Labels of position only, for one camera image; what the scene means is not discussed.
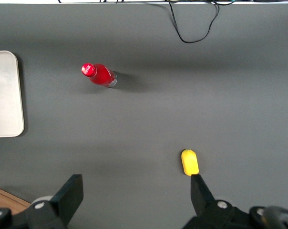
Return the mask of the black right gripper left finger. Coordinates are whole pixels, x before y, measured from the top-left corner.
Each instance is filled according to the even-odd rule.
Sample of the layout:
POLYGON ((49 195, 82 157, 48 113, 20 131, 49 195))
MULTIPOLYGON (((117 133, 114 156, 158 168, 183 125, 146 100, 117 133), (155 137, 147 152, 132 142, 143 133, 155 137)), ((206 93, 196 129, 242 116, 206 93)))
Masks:
POLYGON ((54 196, 35 200, 26 210, 30 229, 66 229, 83 200, 81 174, 72 175, 54 196))

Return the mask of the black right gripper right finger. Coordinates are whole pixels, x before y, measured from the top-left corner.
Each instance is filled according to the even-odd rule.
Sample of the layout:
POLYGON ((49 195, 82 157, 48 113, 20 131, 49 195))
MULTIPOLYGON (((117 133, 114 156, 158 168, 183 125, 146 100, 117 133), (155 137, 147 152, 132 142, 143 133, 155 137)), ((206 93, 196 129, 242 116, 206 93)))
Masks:
POLYGON ((196 215, 185 229, 252 229, 249 214, 225 200, 215 199, 201 175, 191 176, 191 202, 196 215))

